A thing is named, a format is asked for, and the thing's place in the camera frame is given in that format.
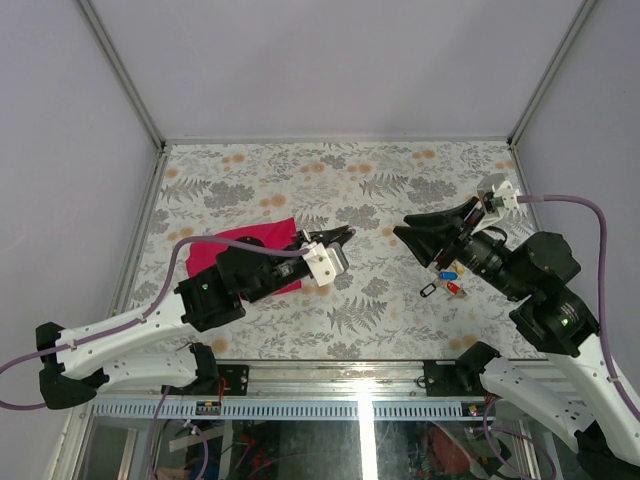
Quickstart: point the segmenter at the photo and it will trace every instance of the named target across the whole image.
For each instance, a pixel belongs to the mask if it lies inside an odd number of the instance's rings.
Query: pink cloth
[[[236,228],[226,232],[216,233],[219,237],[237,240],[240,237],[255,237],[262,240],[265,247],[282,249],[291,243],[291,237],[296,234],[296,222],[293,218],[288,218],[281,222],[265,223],[262,225],[252,225],[250,227]],[[186,261],[187,273],[193,277],[202,270],[216,264],[216,255],[224,252],[226,245],[217,243],[192,243],[189,251],[189,258]],[[295,282],[288,287],[279,290],[275,294],[291,292],[302,287],[301,282]]]

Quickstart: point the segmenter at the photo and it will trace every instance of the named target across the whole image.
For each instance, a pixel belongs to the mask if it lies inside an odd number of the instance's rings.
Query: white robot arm
[[[87,327],[64,329],[46,323],[36,329],[43,355],[40,391],[50,409],[69,408],[97,392],[134,387],[174,387],[176,393],[211,393],[219,381],[208,346],[196,343],[171,354],[132,352],[174,337],[189,337],[245,315],[242,300],[258,301],[306,276],[326,285],[349,264],[342,246],[354,235],[348,227],[298,232],[283,249],[299,256],[274,256],[230,247],[216,265],[178,284],[156,301]],[[263,247],[251,237],[240,242]]]
[[[509,300],[522,303],[509,316],[518,331],[544,352],[575,386],[586,407],[556,395],[478,342],[456,360],[460,383],[481,383],[520,407],[561,438],[593,478],[640,478],[638,394],[623,375],[611,378],[601,346],[601,329],[566,283],[580,272],[561,235],[537,232],[511,251],[496,227],[520,203],[531,200],[582,203],[577,197],[522,197],[504,175],[485,177],[478,196],[464,205],[431,214],[408,215],[394,233],[424,266],[445,269],[458,260]],[[495,238],[486,232],[497,233]],[[618,389],[622,387],[627,399]]]

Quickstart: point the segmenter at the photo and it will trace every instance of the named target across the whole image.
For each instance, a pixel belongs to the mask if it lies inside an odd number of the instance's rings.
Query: white wall
[[[582,0],[94,0],[167,138],[509,134]]]
[[[69,0],[0,2],[0,363],[106,314],[153,150]],[[0,379],[41,401],[39,362]],[[43,478],[66,412],[0,410],[0,477]]]
[[[582,195],[607,214],[607,318],[614,355],[640,388],[640,2],[601,2],[519,145],[533,193]],[[578,206],[545,205],[547,230],[569,240],[572,283],[596,307],[597,223]]]

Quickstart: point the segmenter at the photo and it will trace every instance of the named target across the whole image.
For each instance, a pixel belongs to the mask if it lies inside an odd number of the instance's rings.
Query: cable
[[[220,405],[220,415],[222,415],[222,399],[224,398],[224,391],[227,388],[227,380],[224,377],[220,377],[218,382],[218,404]]]
[[[556,480],[556,477],[558,476],[558,468],[556,467],[555,463],[553,463],[553,459],[551,458],[551,455],[549,455],[549,452],[547,452],[547,450],[542,445],[540,445],[538,442],[536,442],[533,438],[528,437],[526,435],[523,435],[520,432],[516,432],[515,430],[510,430],[508,428],[502,428],[502,427],[490,427],[489,426],[489,412],[493,409],[493,407],[496,405],[496,403],[498,403],[499,400],[501,400],[501,399],[500,398],[494,398],[493,400],[491,400],[491,402],[489,403],[489,405],[485,409],[484,415],[482,417],[482,428],[484,430],[484,436],[487,439],[487,442],[489,443],[489,447],[491,448],[491,451],[493,452],[493,454],[496,456],[496,458],[498,460],[500,460],[500,462],[503,465],[506,465],[507,467],[509,467],[509,469],[511,469],[521,479],[523,479],[523,480],[537,480],[537,479],[535,479],[533,477],[525,475],[524,473],[519,471],[516,467],[514,467],[513,465],[511,465],[508,461],[506,461],[504,459],[504,457],[500,454],[500,450],[498,449],[498,447],[496,447],[496,445],[493,443],[493,436],[491,435],[491,432],[492,431],[494,431],[494,432],[502,432],[502,433],[506,433],[508,435],[511,435],[513,437],[525,440],[525,441],[531,443],[531,445],[533,445],[538,452],[540,452],[540,453],[542,453],[542,455],[544,455],[544,457],[549,462],[549,465],[551,465],[551,476],[549,477],[549,480]]]
[[[193,423],[189,422],[189,426],[193,428],[193,430],[198,434],[198,436],[202,439],[202,446],[204,447],[204,460],[202,461],[202,468],[200,468],[200,473],[196,477],[196,480],[202,480],[204,474],[207,470],[207,465],[209,464],[209,444],[207,443],[207,437],[204,436],[202,430],[200,430]]]
[[[147,472],[151,470],[151,474],[155,480],[158,480],[158,476],[156,475],[155,470],[153,469],[153,436],[156,433],[156,424],[158,422],[158,415],[160,414],[160,410],[162,409],[162,404],[167,399],[167,395],[169,395],[169,387],[165,387],[164,392],[162,392],[162,397],[160,397],[160,401],[156,408],[153,411],[153,417],[151,417],[151,423],[149,424],[149,433],[147,434],[147,442],[145,444],[145,452],[147,453]]]
[[[143,323],[144,320],[151,315],[157,308],[158,305],[164,300],[165,295],[169,291],[169,286],[171,285],[171,279],[173,278],[173,272],[176,268],[176,262],[178,260],[178,253],[180,249],[185,245],[195,242],[203,242],[203,243],[221,243],[223,245],[227,245],[230,247],[240,248],[243,250],[249,250],[250,252],[262,253],[265,255],[272,255],[274,257],[301,257],[309,252],[309,249],[303,248],[300,250],[274,250],[272,248],[259,247],[257,245],[251,245],[249,243],[239,242],[237,240],[229,240],[228,238],[216,237],[215,235],[196,235],[193,237],[187,237],[180,240],[173,247],[173,251],[171,252],[171,259],[169,260],[169,268],[167,270],[167,276],[165,277],[164,284],[160,289],[160,293],[155,298],[149,308],[147,308],[142,313],[142,318],[135,318],[130,320],[129,322],[120,325],[118,327],[113,327],[103,332],[94,333],[92,335],[88,335],[86,337],[80,338],[75,341],[74,347],[78,347],[80,345],[84,345],[89,342],[93,342],[94,340],[99,340],[104,337],[108,337],[109,335],[113,335],[116,333],[123,332],[135,325]],[[33,360],[35,358],[44,357],[46,355],[51,355],[54,353],[62,352],[64,350],[68,350],[71,348],[71,345],[63,343],[62,345],[58,345],[55,347],[47,348],[45,350],[40,350],[38,352],[29,353],[28,355],[23,355],[18,358],[14,358],[9,362],[5,363],[0,367],[0,375],[9,370],[11,367],[15,367],[21,363],[24,363],[28,360]],[[40,408],[46,407],[46,403],[36,403],[32,405],[16,405],[13,403],[5,402],[0,400],[0,408],[4,408],[7,410],[17,410],[17,411],[28,411],[28,410],[37,410]]]
[[[629,393],[625,390],[622,382],[619,381],[618,372],[613,360],[613,354],[611,353],[611,345],[609,343],[609,332],[606,320],[606,308],[605,308],[605,261],[607,255],[607,219],[605,218],[602,209],[593,203],[591,200],[587,200],[582,197],[575,197],[573,195],[521,195],[518,197],[518,202],[533,203],[533,202],[567,202],[577,203],[590,208],[593,213],[598,217],[598,223],[600,226],[600,246],[598,248],[598,320],[600,322],[600,345],[602,346],[602,354],[604,356],[604,363],[607,366],[609,372],[609,378],[614,387],[620,394],[622,401],[627,408],[631,411],[636,420],[640,422],[640,409],[633,403],[633,400],[629,396]]]

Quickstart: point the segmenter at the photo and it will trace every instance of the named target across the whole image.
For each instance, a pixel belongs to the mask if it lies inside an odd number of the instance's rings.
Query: floral tablecloth
[[[537,357],[509,320],[514,306],[472,274],[458,281],[466,299],[442,289],[420,297],[434,274],[392,233],[407,214],[463,203],[484,175],[499,171],[518,184],[503,142],[174,145],[132,306],[157,294],[180,238],[292,216],[299,228],[355,227],[345,247],[351,268],[331,286],[306,279],[301,290],[248,305],[243,319],[198,335],[218,357],[452,358],[478,339],[508,357]],[[501,226],[512,245],[533,232],[528,214]],[[187,256],[185,249],[180,258]],[[186,276],[181,261],[174,285]]]

